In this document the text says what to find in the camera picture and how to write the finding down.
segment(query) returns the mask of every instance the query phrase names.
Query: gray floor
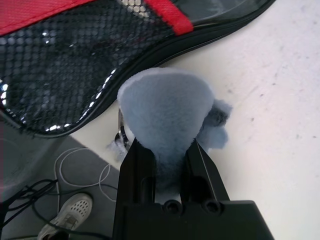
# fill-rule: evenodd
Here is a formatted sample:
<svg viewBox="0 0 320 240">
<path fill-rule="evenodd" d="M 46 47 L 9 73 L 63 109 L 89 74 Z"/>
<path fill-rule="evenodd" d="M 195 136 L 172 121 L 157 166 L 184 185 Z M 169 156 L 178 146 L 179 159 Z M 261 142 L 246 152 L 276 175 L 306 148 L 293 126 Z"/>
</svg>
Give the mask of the gray floor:
<svg viewBox="0 0 320 240">
<path fill-rule="evenodd" d="M 56 150 L 52 151 L 53 153 L 50 154 L 50 156 L 46 156 L 45 160 L 42 160 L 43 163 L 38 168 L 37 173 L 26 182 L 30 184 L 42 179 L 54 179 L 54 161 L 62 152 L 75 147 L 83 146 L 71 137 L 67 137 Z M 69 182 L 78 185 L 88 185 L 98 181 L 101 170 L 105 165 L 106 162 L 90 150 L 81 150 L 68 156 L 63 164 L 62 172 Z M 103 183 L 117 188 L 118 178 L 119 171 L 111 168 L 109 177 L 103 181 Z M 60 183 L 63 191 L 77 189 L 76 187 L 66 185 L 62 181 L 60 181 Z M 108 187 L 103 187 L 103 190 L 108 193 L 112 199 L 116 198 L 116 190 Z M 77 231 L 95 232 L 111 237 L 116 204 L 108 200 L 97 186 L 87 188 L 82 192 L 91 194 L 93 197 L 93 208 L 89 218 Z M 62 196 L 61 202 L 64 203 L 73 194 L 74 193 Z M 57 215 L 57 196 L 44 196 L 36 203 L 36 207 L 46 219 L 51 220 Z M 35 216 L 31 208 L 28 208 L 4 227 L 1 239 L 5 240 L 8 238 L 37 235 L 43 226 L 44 223 Z M 72 239 L 90 240 L 96 238 L 74 235 Z"/>
</svg>

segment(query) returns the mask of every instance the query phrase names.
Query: white table surface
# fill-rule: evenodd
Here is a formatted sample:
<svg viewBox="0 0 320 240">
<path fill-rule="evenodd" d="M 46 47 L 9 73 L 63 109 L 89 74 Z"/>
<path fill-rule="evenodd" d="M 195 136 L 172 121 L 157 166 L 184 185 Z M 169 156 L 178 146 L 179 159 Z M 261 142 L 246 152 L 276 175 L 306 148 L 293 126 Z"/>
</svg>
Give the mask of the white table surface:
<svg viewBox="0 0 320 240">
<path fill-rule="evenodd" d="M 230 198 L 255 201 L 276 240 L 320 239 L 320 1 L 278 0 L 165 66 L 203 75 L 234 108 L 210 152 Z M 106 151 L 117 131 L 114 103 L 72 136 L 119 168 Z"/>
</svg>

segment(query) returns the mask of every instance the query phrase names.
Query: plush ear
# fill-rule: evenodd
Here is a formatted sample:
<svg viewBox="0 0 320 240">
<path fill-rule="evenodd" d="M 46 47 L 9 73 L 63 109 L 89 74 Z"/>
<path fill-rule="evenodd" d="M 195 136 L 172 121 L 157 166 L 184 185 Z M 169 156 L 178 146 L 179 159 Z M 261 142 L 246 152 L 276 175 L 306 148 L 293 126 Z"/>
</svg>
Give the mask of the plush ear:
<svg viewBox="0 0 320 240">
<path fill-rule="evenodd" d="M 223 100 L 215 100 L 208 115 L 203 120 L 202 126 L 224 126 L 230 116 L 232 107 Z"/>
<path fill-rule="evenodd" d="M 222 149 L 228 141 L 224 128 L 232 107 L 222 100 L 215 100 L 212 109 L 205 117 L 196 140 L 207 152 L 209 149 Z"/>
</svg>

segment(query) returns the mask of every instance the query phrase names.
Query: white cable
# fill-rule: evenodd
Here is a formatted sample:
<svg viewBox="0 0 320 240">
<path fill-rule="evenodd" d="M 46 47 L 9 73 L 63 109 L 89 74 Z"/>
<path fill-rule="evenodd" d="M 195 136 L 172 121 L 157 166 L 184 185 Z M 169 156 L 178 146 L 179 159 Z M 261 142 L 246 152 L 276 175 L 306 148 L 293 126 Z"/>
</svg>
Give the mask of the white cable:
<svg viewBox="0 0 320 240">
<path fill-rule="evenodd" d="M 80 149 L 79 147 L 74 147 L 74 148 L 70 148 L 66 151 L 64 151 L 63 153 L 61 153 L 57 158 L 56 160 L 54 161 L 54 165 L 53 165 L 53 173 L 54 173 L 54 180 L 58 180 L 58 175 L 57 175 L 57 162 L 59 160 L 59 158 L 65 154 L 66 152 L 68 151 L 71 151 L 71 150 L 76 150 L 76 149 Z M 57 202 L 57 214 L 60 212 L 60 186 L 59 186 L 59 182 L 57 181 L 56 184 L 56 193 L 58 194 L 58 202 Z"/>
<path fill-rule="evenodd" d="M 103 181 L 103 180 L 101 180 L 101 177 L 102 177 L 102 175 L 104 174 L 104 171 L 106 170 L 106 168 L 109 166 L 109 169 L 108 169 L 108 172 L 107 172 L 107 176 L 109 175 L 109 173 L 110 173 L 110 169 L 111 169 L 111 165 L 110 164 L 108 164 L 107 166 L 105 166 L 104 167 L 104 169 L 102 170 L 102 172 L 100 173 L 100 177 L 99 177 L 99 188 L 100 188 L 100 191 L 101 191 L 101 193 L 103 194 L 103 195 L 105 195 L 106 196 L 106 198 L 107 199 L 109 199 L 111 202 L 116 202 L 116 200 L 113 200 L 113 199 L 111 199 L 103 190 L 102 190 L 102 187 L 101 187 L 101 182 Z"/>
<path fill-rule="evenodd" d="M 60 165 L 59 165 L 59 175 L 60 175 L 61 180 L 62 180 L 65 184 L 67 184 L 67 185 L 69 185 L 69 186 L 72 186 L 72 187 L 77 187 L 77 188 L 86 188 L 86 187 L 93 187 L 93 186 L 99 185 L 99 189 L 100 189 L 101 193 L 102 193 L 104 196 L 106 196 L 110 201 L 116 202 L 116 200 L 113 200 L 112 198 L 110 198 L 110 197 L 102 190 L 102 187 L 101 187 L 101 182 L 104 181 L 104 180 L 109 176 L 109 174 L 110 174 L 110 170 L 111 170 L 111 165 L 110 165 L 110 164 L 107 164 L 107 165 L 103 168 L 103 170 L 101 171 L 101 174 L 100 174 L 100 176 L 99 176 L 99 181 L 98 181 L 97 183 L 89 184 L 89 185 L 78 185 L 78 184 L 70 183 L 70 182 L 68 182 L 68 181 L 65 179 L 65 177 L 64 177 L 64 175 L 63 175 L 63 173 L 62 173 L 62 166 L 63 166 L 63 163 L 64 163 L 65 159 L 66 159 L 69 155 L 71 155 L 71 154 L 73 154 L 73 153 L 75 153 L 75 152 L 81 151 L 81 150 L 88 150 L 88 148 L 87 148 L 87 147 L 84 147 L 84 148 L 79 148 L 79 147 L 70 148 L 70 149 L 64 151 L 63 153 L 61 153 L 61 154 L 57 157 L 57 159 L 56 159 L 55 162 L 54 162 L 54 177 L 55 177 L 55 179 L 56 179 L 56 180 L 58 179 L 58 175 L 57 175 L 57 162 L 58 162 L 59 158 L 60 158 L 63 154 L 71 151 L 71 152 L 69 152 L 65 157 L 63 157 L 63 159 L 62 159 L 61 162 L 60 162 Z M 102 175 L 104 174 L 104 171 L 106 170 L 107 167 L 109 167 L 108 172 L 107 172 L 107 174 L 105 175 L 105 177 L 104 177 L 103 179 L 101 179 L 101 178 L 102 178 Z M 60 191 L 59 191 L 59 184 L 58 184 L 58 182 L 57 182 L 56 186 L 57 186 L 56 189 L 57 189 L 57 194 L 58 194 L 58 204 L 57 204 L 57 205 L 58 205 L 58 206 L 57 206 L 57 207 L 58 207 L 58 211 L 57 211 L 57 212 L 59 213 L 59 211 L 60 211 Z"/>
</svg>

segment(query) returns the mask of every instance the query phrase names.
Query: cable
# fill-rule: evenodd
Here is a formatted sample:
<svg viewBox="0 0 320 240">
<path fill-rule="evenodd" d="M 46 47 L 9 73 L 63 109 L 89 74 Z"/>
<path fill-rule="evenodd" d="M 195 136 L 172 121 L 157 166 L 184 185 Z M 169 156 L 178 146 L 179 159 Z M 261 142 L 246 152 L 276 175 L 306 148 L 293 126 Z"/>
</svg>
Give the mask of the cable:
<svg viewBox="0 0 320 240">
<path fill-rule="evenodd" d="M 27 190 L 22 190 L 22 191 L 18 192 L 17 196 L 14 198 L 14 201 L 15 200 L 24 200 L 24 199 L 26 199 L 26 197 L 29 198 L 29 201 L 27 201 L 19 206 L 16 206 L 16 207 L 8 208 L 7 209 L 8 212 L 9 211 L 16 211 L 16 210 L 18 210 L 18 211 L 16 213 L 14 213 L 11 217 L 9 217 L 4 223 L 2 223 L 0 225 L 0 229 L 3 229 L 4 226 L 6 226 L 9 222 L 11 222 L 16 216 L 18 216 L 20 213 L 22 213 L 25 209 L 30 207 L 39 198 L 50 193 L 55 188 L 56 181 L 57 180 L 50 180 L 50 179 L 41 180 L 41 181 L 38 181 L 35 184 L 33 184 L 31 186 L 32 188 L 26 187 Z M 33 187 L 35 187 L 39 184 L 42 184 L 42 183 L 46 183 L 46 182 L 49 182 L 49 183 L 46 184 L 45 186 L 43 186 L 42 188 L 40 188 L 39 190 L 33 189 Z"/>
<path fill-rule="evenodd" d="M 53 227 L 53 228 L 55 228 L 55 229 L 58 229 L 58 230 L 60 230 L 60 231 L 64 231 L 64 232 L 66 232 L 67 234 L 82 235 L 82 236 L 91 236 L 91 237 L 96 237 L 96 238 L 100 238 L 100 239 L 111 240 L 110 237 L 105 236 L 105 235 L 102 235 L 102 234 L 99 234 L 99 233 L 85 232 L 85 231 L 72 231 L 72 230 L 69 230 L 69 229 L 66 229 L 66 228 L 63 228 L 63 227 L 54 225 L 54 224 L 52 224 L 50 221 L 48 221 L 47 219 L 45 219 L 43 216 L 41 216 L 41 215 L 39 214 L 39 212 L 38 212 L 37 209 L 36 209 L 35 203 L 32 204 L 32 210 L 33 210 L 34 214 L 35 214 L 39 219 L 41 219 L 42 221 L 44 221 L 46 224 L 48 224 L 49 226 L 51 226 L 51 227 Z"/>
<path fill-rule="evenodd" d="M 105 197 L 107 197 L 107 198 L 108 198 L 110 201 L 112 201 L 112 202 L 116 202 L 116 200 L 113 200 L 112 198 L 110 198 L 110 197 L 102 190 L 102 188 L 101 188 L 101 182 L 104 181 L 104 180 L 109 176 L 109 174 L 110 174 L 110 170 L 111 170 L 110 164 L 107 164 L 107 165 L 103 168 L 103 170 L 101 171 L 101 174 L 100 174 L 100 176 L 99 176 L 99 181 L 98 181 L 97 183 L 88 184 L 88 185 L 78 185 L 78 184 L 70 183 L 70 182 L 68 182 L 68 181 L 65 179 L 65 177 L 64 177 L 64 175 L 63 175 L 63 173 L 62 173 L 62 167 L 63 167 L 64 161 L 66 160 L 66 158 L 67 158 L 69 155 L 71 155 L 71 154 L 73 154 L 73 153 L 76 153 L 76 152 L 78 152 L 78 151 L 81 151 L 81 150 L 89 150 L 89 149 L 88 149 L 87 147 L 83 147 L 83 148 L 74 147 L 74 148 L 71 148 L 71 149 L 68 149 L 68 150 L 64 151 L 63 153 L 61 153 L 61 154 L 56 158 L 56 160 L 54 161 L 54 177 L 55 177 L 55 179 L 56 179 L 56 180 L 58 179 L 58 174 L 57 174 L 57 162 L 58 162 L 58 160 L 62 157 L 63 154 L 69 152 L 66 156 L 63 157 L 63 159 L 61 160 L 60 165 L 59 165 L 59 175 L 60 175 L 61 180 L 62 180 L 65 184 L 67 184 L 67 185 L 69 185 L 69 186 L 72 186 L 72 187 L 77 187 L 77 188 L 88 188 L 88 187 L 93 187 L 93 186 L 99 186 L 99 189 L 100 189 L 101 193 L 102 193 Z M 102 175 L 103 175 L 103 173 L 105 172 L 105 170 L 106 170 L 107 167 L 109 167 L 108 172 L 107 172 L 106 176 L 105 176 L 103 179 L 101 179 L 101 178 L 102 178 Z M 61 202 L 61 199 L 60 199 L 60 194 L 59 194 L 59 193 L 60 193 L 60 186 L 59 186 L 58 183 L 56 184 L 56 189 L 57 189 L 57 195 L 58 195 L 57 213 L 59 213 L 59 211 L 60 211 L 60 202 Z"/>
<path fill-rule="evenodd" d="M 114 190 L 118 190 L 118 188 L 114 187 L 114 186 L 111 186 L 109 184 L 103 184 L 101 183 L 101 186 L 104 186 L 104 187 L 109 187 L 111 189 L 114 189 Z M 95 185 L 95 186 L 85 186 L 85 187 L 81 187 L 81 188 L 78 188 L 78 189 L 75 189 L 75 190 L 70 190 L 70 191 L 61 191 L 59 194 L 58 193 L 48 193 L 49 196 L 62 196 L 62 195 L 67 195 L 67 194 L 72 194 L 72 193 L 76 193 L 76 192 L 80 192 L 84 189 L 88 189 L 88 188 L 93 188 L 93 187 L 98 187 L 98 185 Z"/>
</svg>

